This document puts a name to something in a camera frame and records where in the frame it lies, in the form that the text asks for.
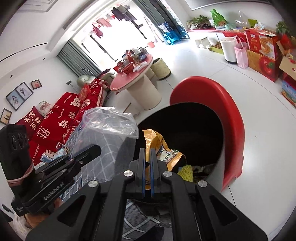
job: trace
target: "pink gift bag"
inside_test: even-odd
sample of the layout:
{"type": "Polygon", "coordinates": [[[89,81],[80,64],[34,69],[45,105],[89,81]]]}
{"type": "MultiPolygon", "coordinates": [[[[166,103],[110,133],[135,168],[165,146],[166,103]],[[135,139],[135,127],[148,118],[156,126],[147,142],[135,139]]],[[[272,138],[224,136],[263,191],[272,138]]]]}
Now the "pink gift bag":
{"type": "Polygon", "coordinates": [[[249,46],[243,38],[239,38],[238,42],[239,43],[236,44],[234,47],[235,55],[237,57],[237,65],[243,69],[246,69],[247,67],[249,67],[249,60],[247,55],[247,49],[249,49],[249,46]]]}

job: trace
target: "red bowl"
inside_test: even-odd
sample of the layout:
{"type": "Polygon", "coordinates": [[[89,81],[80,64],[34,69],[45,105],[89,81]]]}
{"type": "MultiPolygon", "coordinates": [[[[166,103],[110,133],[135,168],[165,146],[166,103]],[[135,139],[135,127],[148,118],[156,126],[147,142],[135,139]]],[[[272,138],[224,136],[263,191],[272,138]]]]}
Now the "red bowl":
{"type": "Polygon", "coordinates": [[[131,72],[133,72],[133,63],[129,63],[127,66],[125,66],[121,72],[125,73],[125,74],[129,74],[131,72]]]}

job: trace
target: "potted plant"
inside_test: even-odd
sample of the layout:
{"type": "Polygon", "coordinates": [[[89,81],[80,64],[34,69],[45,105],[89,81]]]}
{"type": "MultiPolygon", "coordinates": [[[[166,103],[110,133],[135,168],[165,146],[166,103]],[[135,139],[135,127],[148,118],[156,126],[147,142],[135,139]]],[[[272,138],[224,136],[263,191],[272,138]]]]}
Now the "potted plant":
{"type": "Polygon", "coordinates": [[[187,22],[188,28],[192,29],[192,26],[201,28],[204,24],[210,25],[210,21],[206,16],[200,15],[198,18],[193,18],[187,22]]]}
{"type": "Polygon", "coordinates": [[[291,32],[285,22],[278,22],[276,25],[276,34],[279,35],[281,44],[285,50],[292,49],[295,46],[295,38],[291,36],[291,32]]]}

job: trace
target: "sofa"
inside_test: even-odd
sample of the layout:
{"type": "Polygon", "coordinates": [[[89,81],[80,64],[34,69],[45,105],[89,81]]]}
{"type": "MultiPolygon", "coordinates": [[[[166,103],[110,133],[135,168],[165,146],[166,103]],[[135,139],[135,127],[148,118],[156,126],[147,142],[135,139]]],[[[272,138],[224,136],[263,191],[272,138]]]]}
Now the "sofa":
{"type": "Polygon", "coordinates": [[[16,124],[26,125],[29,153],[34,165],[40,163],[43,153],[52,157],[58,143],[65,144],[82,120],[84,112],[102,107],[107,95],[105,81],[94,79],[79,94],[66,92],[54,105],[43,104],[32,110],[16,124]]]}

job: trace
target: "rubber band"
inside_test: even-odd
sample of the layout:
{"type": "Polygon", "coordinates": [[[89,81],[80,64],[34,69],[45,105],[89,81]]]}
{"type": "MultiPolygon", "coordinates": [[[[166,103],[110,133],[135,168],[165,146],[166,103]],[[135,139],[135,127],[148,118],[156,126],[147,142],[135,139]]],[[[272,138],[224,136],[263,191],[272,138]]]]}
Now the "rubber band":
{"type": "Polygon", "coordinates": [[[23,180],[30,175],[30,173],[33,171],[33,169],[34,169],[34,163],[32,162],[31,165],[29,166],[29,168],[26,170],[25,174],[21,178],[13,179],[13,180],[6,180],[8,183],[8,186],[16,187],[16,186],[21,185],[23,180]]]}

